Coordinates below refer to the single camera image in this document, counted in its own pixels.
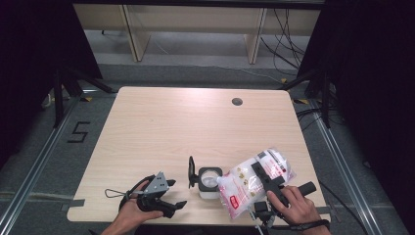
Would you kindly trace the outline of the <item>red and white sugar pouch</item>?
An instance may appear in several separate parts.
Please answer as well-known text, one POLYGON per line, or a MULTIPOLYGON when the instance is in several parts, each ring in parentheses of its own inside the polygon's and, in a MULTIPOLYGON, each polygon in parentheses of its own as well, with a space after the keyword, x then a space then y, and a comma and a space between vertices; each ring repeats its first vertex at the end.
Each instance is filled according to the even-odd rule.
POLYGON ((258 153, 219 176, 216 182, 220 199, 232 219, 265 197, 266 190, 254 172, 253 164, 260 164, 271 179, 281 176, 282 185, 296 176, 288 160, 273 148, 258 153))

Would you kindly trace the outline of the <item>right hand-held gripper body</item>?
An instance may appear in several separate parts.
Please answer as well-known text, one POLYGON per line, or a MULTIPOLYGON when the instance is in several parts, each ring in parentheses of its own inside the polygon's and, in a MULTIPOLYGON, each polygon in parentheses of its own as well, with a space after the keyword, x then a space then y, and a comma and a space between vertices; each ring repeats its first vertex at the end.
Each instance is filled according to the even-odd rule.
MULTIPOLYGON (((264 191, 271 191, 273 192, 278 200, 287 207, 289 205, 288 199, 283 195, 282 188, 284 183, 284 178, 282 176, 278 176, 277 178, 273 179, 277 184, 278 188, 274 190, 265 190, 264 191)), ((313 182, 309 181, 299 187, 300 193, 303 196, 306 196, 308 194, 313 193, 316 190, 316 187, 313 182)), ((270 203, 267 203, 265 201, 261 202, 255 202, 255 204, 258 207, 259 210, 259 220, 262 222, 262 225, 266 228, 271 228, 274 224, 275 217, 278 216, 280 218, 283 217, 283 215, 278 212, 274 206, 272 206, 270 203)))

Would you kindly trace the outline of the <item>person's left hand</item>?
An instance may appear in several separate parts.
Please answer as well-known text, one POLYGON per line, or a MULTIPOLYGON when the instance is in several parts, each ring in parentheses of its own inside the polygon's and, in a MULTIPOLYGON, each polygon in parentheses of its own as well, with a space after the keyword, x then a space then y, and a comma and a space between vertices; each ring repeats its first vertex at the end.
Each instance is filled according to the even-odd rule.
POLYGON ((144 186, 141 183, 125 202, 125 204, 120 209, 117 217, 116 223, 121 227, 122 230, 132 230, 133 228, 138 227, 147 220, 156 219, 163 217, 162 211, 141 211, 137 206, 138 195, 136 191, 139 191, 144 186))

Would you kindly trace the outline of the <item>glass jar with black lid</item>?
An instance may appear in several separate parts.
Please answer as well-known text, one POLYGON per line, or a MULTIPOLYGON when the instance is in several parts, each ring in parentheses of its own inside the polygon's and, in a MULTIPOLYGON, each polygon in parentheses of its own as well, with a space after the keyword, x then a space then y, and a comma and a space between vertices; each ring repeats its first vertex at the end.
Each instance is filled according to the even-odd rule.
POLYGON ((204 200, 215 200, 219 198, 217 179, 223 175, 220 167, 209 166, 201 167, 196 171, 196 166, 192 156, 188 162, 189 188, 198 185, 199 195, 204 200))

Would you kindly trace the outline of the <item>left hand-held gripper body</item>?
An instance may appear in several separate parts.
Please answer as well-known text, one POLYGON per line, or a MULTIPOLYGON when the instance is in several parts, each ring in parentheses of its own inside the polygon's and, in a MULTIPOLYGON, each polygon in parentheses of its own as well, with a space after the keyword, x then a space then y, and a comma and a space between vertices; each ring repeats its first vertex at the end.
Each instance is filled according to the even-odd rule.
POLYGON ((168 205, 161 199, 161 196, 168 189, 169 186, 162 172, 152 175, 148 179, 148 183, 136 192, 138 208, 143 212, 166 212, 168 205))

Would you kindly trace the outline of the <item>person's right hand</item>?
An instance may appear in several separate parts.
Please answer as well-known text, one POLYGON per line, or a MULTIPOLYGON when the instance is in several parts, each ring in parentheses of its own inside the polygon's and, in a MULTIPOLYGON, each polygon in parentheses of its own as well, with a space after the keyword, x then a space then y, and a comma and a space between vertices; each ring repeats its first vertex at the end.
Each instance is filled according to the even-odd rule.
POLYGON ((272 191, 267 191, 266 196, 272 206, 284 216, 289 224, 305 224, 321 219, 314 203, 303 196, 298 187, 286 186, 281 192, 289 202, 287 207, 272 191))

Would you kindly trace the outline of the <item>black metal stand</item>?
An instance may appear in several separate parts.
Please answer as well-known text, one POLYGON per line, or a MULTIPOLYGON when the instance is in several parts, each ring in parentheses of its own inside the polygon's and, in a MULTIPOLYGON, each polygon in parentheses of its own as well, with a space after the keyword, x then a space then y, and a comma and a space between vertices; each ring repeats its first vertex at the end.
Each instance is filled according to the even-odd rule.
POLYGON ((313 69, 302 74, 298 74, 297 78, 284 84, 281 90, 288 91, 289 89, 308 81, 305 88, 304 95, 307 98, 316 98, 321 95, 320 112, 323 123, 327 128, 330 128, 329 122, 329 104, 330 104, 330 79, 328 73, 324 70, 313 69))
POLYGON ((115 90, 110 86, 81 70, 76 70, 67 66, 58 67, 53 78, 53 91, 55 95, 55 128, 61 124, 65 116, 63 89, 66 88, 71 97, 80 97, 83 94, 83 91, 78 83, 79 80, 84 80, 106 93, 115 93, 115 90))

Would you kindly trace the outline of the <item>black curtain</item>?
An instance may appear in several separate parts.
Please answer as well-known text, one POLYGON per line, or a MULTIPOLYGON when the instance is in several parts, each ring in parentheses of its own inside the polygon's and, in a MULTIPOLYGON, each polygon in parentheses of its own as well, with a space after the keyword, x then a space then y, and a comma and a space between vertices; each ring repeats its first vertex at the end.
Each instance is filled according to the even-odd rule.
POLYGON ((102 76, 73 1, 0 0, 0 168, 23 141, 57 71, 102 76))
POLYGON ((317 68, 415 234, 415 0, 325 0, 300 71, 317 68))

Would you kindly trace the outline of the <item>aluminium floor rail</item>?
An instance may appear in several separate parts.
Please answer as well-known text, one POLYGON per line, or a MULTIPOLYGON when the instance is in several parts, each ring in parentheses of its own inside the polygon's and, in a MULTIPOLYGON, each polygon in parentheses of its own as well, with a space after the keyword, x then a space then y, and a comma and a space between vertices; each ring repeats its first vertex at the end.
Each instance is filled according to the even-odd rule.
POLYGON ((54 125, 42 149, 36 155, 28 173, 20 185, 19 189, 13 194, 10 204, 0 216, 0 235, 9 235, 17 218, 19 217, 30 192, 37 183, 44 167, 46 166, 58 140, 66 128, 73 109, 79 103, 80 98, 70 98, 64 110, 62 119, 54 125))
POLYGON ((314 116, 316 118, 318 128, 338 169, 340 177, 345 184, 347 192, 357 210, 357 213, 359 214, 367 234, 383 235, 382 229, 360 187, 358 186, 358 183, 346 162, 338 142, 336 141, 331 129, 326 126, 326 123, 323 120, 323 115, 314 114, 314 116))

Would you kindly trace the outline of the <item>light wooden shelf unit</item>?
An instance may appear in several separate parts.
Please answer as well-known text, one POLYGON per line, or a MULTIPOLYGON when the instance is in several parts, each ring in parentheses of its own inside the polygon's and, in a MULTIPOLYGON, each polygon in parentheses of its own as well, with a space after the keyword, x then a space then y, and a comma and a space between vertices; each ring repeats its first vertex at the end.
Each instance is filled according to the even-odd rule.
POLYGON ((278 21, 288 20, 285 31, 291 35, 309 36, 320 15, 318 10, 80 3, 74 9, 85 29, 125 31, 135 62, 143 59, 153 32, 168 31, 242 34, 254 64, 260 37, 283 32, 278 21))

